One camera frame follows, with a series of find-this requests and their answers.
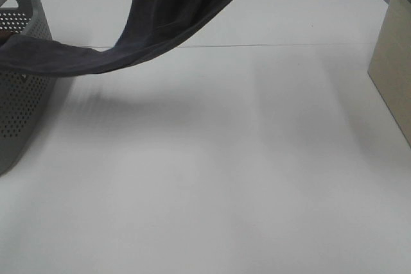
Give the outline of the beige fabric storage bin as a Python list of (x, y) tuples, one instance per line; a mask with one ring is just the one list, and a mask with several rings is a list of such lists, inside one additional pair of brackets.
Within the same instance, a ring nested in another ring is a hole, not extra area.
[(389, 0), (368, 74), (410, 143), (410, 0)]

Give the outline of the grey perforated plastic laundry basket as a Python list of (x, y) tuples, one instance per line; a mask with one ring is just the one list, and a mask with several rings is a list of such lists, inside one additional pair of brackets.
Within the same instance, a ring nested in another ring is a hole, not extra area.
[[(1, 7), (1, 42), (14, 34), (51, 40), (41, 0)], [(56, 79), (1, 69), (1, 174), (16, 165), (44, 113)]]

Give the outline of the dark grey towel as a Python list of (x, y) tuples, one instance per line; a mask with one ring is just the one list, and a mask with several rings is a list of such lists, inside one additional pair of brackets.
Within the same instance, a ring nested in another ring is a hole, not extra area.
[(233, 0), (132, 0), (115, 45), (99, 52), (12, 35), (1, 44), (1, 70), (47, 77), (104, 74), (132, 67), (179, 46)]

